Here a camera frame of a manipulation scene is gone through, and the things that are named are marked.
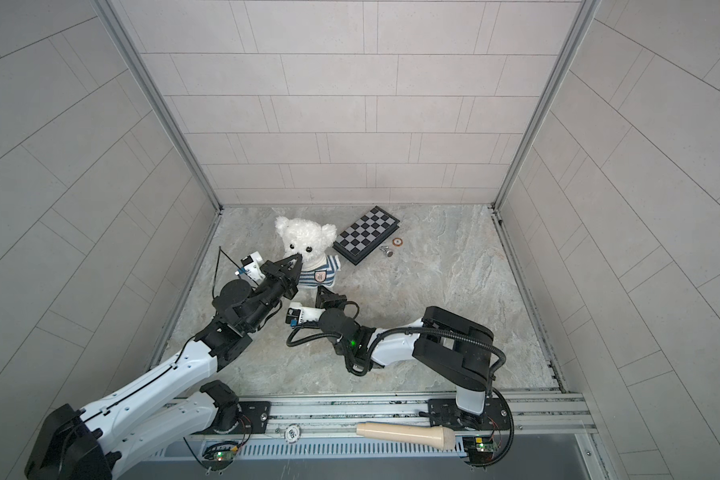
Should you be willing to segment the white teddy bear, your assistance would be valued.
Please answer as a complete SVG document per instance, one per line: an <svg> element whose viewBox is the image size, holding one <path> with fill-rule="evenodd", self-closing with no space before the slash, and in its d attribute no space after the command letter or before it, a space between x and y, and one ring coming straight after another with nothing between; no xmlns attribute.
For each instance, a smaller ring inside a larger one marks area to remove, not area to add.
<svg viewBox="0 0 720 480"><path fill-rule="evenodd" d="M322 266L328 256L327 249L337 239L335 225L321 225L302 218L277 217L275 230L283 241L287 256L296 253L302 255L302 271L314 270Z"/></svg>

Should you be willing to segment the blue white striped sweater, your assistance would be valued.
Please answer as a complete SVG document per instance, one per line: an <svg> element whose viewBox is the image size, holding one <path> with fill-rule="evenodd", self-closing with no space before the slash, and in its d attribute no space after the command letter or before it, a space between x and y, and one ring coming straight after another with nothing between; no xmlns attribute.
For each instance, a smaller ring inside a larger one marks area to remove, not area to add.
<svg viewBox="0 0 720 480"><path fill-rule="evenodd" d="M337 255L328 255L326 262L314 269L302 271L298 285L302 288L316 289L319 286L331 288L335 284L336 276L341 270L341 262Z"/></svg>

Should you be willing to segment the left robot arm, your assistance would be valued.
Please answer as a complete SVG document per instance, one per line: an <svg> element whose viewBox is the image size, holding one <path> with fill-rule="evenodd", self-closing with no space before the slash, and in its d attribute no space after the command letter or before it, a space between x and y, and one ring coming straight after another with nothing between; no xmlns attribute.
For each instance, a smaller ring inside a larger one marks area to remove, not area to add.
<svg viewBox="0 0 720 480"><path fill-rule="evenodd" d="M209 427L233 429L238 397L214 374L236 360L283 299L297 293L299 253L266 261L257 287L228 282L210 323L136 380L79 410L64 404L44 420L24 468L29 479L117 479L159 449Z"/></svg>

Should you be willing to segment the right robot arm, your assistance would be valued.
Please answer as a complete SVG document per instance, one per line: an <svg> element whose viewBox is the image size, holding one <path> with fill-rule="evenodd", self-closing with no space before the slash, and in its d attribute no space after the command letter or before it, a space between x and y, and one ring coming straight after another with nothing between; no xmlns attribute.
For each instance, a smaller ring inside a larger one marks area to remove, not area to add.
<svg viewBox="0 0 720 480"><path fill-rule="evenodd" d="M423 415L432 426L456 431L514 428L508 402L493 388L506 355L493 345L490 329L436 306L408 325L371 328L345 314L348 304L344 295L317 289L317 327L350 374L364 376L375 367L415 360L456 386L455 398L428 402Z"/></svg>

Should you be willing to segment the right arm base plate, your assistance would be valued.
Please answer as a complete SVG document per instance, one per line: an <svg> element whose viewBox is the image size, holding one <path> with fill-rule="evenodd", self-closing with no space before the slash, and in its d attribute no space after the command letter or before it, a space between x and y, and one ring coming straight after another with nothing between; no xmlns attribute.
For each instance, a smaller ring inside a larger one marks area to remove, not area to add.
<svg viewBox="0 0 720 480"><path fill-rule="evenodd" d="M481 415L460 410L454 398L428 400L426 413L431 426L444 426L454 431L510 432L514 429L508 403L497 396L486 399Z"/></svg>

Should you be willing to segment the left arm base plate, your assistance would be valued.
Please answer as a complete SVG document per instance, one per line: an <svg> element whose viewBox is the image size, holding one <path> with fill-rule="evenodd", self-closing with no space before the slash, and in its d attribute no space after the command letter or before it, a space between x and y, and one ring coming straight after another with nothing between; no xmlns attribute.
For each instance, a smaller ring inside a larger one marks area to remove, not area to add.
<svg viewBox="0 0 720 480"><path fill-rule="evenodd" d="M219 435L264 434L272 404L267 401L242 401L222 408L210 430Z"/></svg>

